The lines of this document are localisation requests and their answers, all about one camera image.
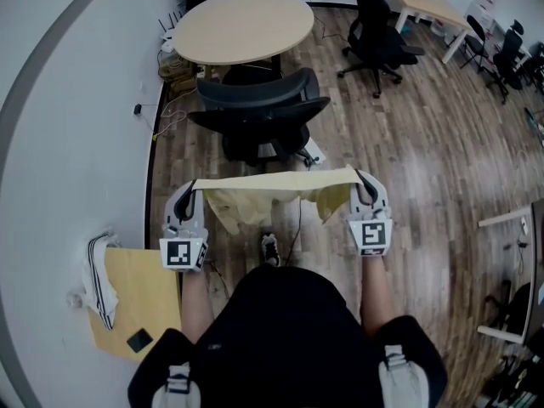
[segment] desk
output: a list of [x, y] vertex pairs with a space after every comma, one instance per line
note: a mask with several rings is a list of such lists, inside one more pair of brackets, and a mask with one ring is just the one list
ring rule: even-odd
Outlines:
[[525, 316], [523, 334], [512, 334], [511, 332], [489, 328], [488, 326], [479, 326], [478, 332], [502, 340], [508, 340], [509, 342], [526, 344], [542, 328], [542, 324], [544, 324], [544, 297], [542, 297], [544, 295], [544, 250], [542, 247], [544, 240], [544, 236], [542, 236], [544, 234], [544, 200], [533, 202], [529, 207], [480, 221], [478, 222], [478, 226], [480, 228], [486, 227], [522, 217], [525, 217], [527, 220], [532, 241], [530, 299], [527, 315]]
[[[181, 331], [178, 273], [162, 267], [161, 252], [106, 248], [105, 269], [119, 303], [113, 330], [91, 310], [94, 344], [112, 355], [141, 361], [167, 328]], [[153, 342], [135, 353], [127, 340], [141, 328]]]
[[197, 64], [244, 64], [294, 47], [313, 25], [302, 0], [207, 0], [176, 25], [173, 46]]
[[446, 24], [457, 26], [462, 30], [447, 50], [444, 58], [442, 58], [442, 63], [447, 64], [451, 59], [451, 56], [453, 56], [462, 44], [465, 36], [472, 31], [472, 28], [467, 21], [451, 7], [447, 0], [400, 0], [400, 2], [403, 8], [402, 12], [400, 12], [397, 25], [395, 26], [398, 33], [402, 31], [402, 27], [411, 12], [431, 15], [434, 18], [444, 21]]

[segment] power outlet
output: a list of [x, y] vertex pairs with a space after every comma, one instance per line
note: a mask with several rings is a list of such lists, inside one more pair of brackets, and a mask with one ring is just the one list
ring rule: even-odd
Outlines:
[[529, 225], [527, 225], [527, 219], [525, 219], [525, 216], [521, 218], [521, 228], [524, 231], [524, 235], [529, 234]]

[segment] striped towel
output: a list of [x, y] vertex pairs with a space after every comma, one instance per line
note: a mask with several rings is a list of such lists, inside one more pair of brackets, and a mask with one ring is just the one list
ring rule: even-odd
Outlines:
[[97, 235], [87, 244], [82, 266], [84, 302], [100, 316], [110, 331], [113, 329], [118, 301], [116, 291], [108, 281], [108, 274], [105, 271], [105, 249], [120, 245], [117, 236], [110, 229]]

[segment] yellow cloth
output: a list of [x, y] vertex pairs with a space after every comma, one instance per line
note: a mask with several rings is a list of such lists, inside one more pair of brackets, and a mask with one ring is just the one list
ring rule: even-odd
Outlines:
[[268, 218], [274, 200], [290, 202], [301, 197], [315, 202], [321, 220], [326, 220], [349, 199], [349, 187], [361, 180], [351, 167], [332, 171], [289, 172], [222, 180], [196, 180], [219, 221], [231, 234], [238, 224], [260, 224]]

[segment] light wood tabletop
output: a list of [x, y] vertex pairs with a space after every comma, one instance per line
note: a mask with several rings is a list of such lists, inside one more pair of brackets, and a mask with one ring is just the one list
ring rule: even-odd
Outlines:
[[207, 0], [176, 25], [173, 46], [197, 64], [243, 64], [294, 47], [313, 25], [302, 0]]
[[[161, 252], [107, 248], [105, 269], [119, 303], [113, 330], [88, 311], [97, 348], [123, 358], [141, 361], [168, 328], [181, 331], [178, 274], [162, 267]], [[153, 342], [134, 352], [127, 340], [144, 328]]]
[[461, 29], [470, 29], [465, 18], [459, 14], [447, 0], [400, 0], [408, 9], [431, 15], [446, 24], [452, 24]]

